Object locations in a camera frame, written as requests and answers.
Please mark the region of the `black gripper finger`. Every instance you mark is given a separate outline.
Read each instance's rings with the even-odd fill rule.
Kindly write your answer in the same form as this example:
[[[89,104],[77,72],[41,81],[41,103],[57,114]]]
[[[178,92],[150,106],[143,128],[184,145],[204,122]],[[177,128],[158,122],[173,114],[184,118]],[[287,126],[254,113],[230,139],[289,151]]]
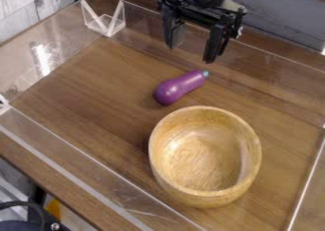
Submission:
[[[206,64],[212,64],[216,58],[222,55],[229,40],[230,37],[226,27],[224,25],[214,25],[212,27],[210,38],[204,53],[204,61]]]
[[[184,43],[185,21],[180,11],[169,6],[162,7],[162,31],[168,47],[178,47]]]

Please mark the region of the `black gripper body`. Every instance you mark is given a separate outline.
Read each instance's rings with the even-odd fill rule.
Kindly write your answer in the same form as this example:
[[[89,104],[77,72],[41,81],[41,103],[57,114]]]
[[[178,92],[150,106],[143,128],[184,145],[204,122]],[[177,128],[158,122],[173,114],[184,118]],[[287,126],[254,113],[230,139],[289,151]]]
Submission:
[[[184,21],[210,28],[214,24],[226,27],[229,37],[242,33],[242,17],[248,13],[244,5],[233,0],[161,0],[161,9],[169,6],[180,11]]]

